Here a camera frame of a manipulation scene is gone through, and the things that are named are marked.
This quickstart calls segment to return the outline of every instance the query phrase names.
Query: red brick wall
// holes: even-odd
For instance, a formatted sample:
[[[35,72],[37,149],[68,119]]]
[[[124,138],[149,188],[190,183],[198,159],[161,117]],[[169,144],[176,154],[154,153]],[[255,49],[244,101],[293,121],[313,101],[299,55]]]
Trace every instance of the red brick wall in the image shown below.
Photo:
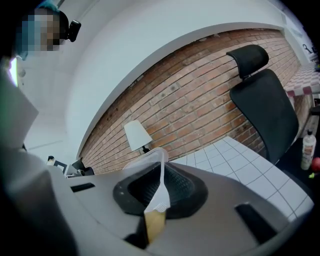
[[[105,112],[80,156],[96,174],[122,169],[141,153],[131,152],[124,125],[139,120],[171,160],[229,135],[256,152],[263,142],[230,100],[241,80],[227,51],[256,44],[264,47],[267,66],[285,85],[299,61],[277,30],[244,29],[209,36],[168,55],[129,86]]]

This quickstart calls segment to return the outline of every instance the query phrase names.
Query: checkered pattern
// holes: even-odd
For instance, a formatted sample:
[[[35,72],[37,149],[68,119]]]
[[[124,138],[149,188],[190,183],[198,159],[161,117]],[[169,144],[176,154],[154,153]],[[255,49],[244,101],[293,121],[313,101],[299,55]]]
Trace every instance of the checkered pattern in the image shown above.
[[[277,207],[289,221],[314,206],[310,197],[286,174],[228,136],[172,162],[241,182]]]
[[[301,66],[284,89],[289,97],[320,94],[320,72],[315,71],[315,64]]]

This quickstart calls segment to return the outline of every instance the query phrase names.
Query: chair headrest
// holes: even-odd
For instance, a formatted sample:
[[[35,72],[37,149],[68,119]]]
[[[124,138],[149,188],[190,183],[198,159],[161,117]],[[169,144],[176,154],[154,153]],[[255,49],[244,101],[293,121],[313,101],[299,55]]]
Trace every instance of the chair headrest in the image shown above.
[[[234,58],[241,79],[261,69],[269,61],[269,55],[266,50],[255,44],[228,51],[226,55]]]

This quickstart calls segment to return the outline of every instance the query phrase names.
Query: plastic bottle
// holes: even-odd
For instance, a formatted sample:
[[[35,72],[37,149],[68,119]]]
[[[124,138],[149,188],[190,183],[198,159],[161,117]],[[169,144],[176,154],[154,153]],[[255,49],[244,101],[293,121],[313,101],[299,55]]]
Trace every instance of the plastic bottle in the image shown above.
[[[303,137],[301,169],[308,170],[314,157],[316,148],[316,137],[312,134],[312,130],[307,131],[307,135]]]

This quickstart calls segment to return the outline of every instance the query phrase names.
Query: table lamp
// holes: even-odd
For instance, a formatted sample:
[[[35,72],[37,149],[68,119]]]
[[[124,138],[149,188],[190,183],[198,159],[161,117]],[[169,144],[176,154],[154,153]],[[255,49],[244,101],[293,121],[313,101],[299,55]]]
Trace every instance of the table lamp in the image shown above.
[[[132,151],[139,148],[143,148],[144,153],[150,151],[145,145],[151,142],[152,138],[138,120],[125,124],[124,131]]]

